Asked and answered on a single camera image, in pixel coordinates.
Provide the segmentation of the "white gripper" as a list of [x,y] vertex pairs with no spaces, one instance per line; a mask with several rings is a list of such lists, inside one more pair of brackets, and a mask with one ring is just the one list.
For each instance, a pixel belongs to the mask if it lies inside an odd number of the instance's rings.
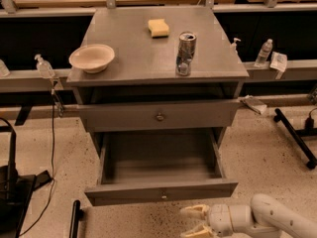
[[[229,237],[233,234],[230,210],[226,204],[214,204],[211,208],[206,204],[198,204],[180,209],[181,215],[200,220],[205,220],[207,213],[209,225],[218,237]],[[207,226],[200,224],[181,233],[180,238],[213,238],[213,234]]]

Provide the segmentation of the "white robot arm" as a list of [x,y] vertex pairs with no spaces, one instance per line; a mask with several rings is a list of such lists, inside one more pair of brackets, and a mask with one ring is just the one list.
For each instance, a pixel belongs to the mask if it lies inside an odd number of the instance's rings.
[[243,233],[250,238],[317,238],[317,223],[292,211],[273,197],[255,194],[249,205],[198,204],[180,210],[203,223],[180,234],[181,238],[230,238]]

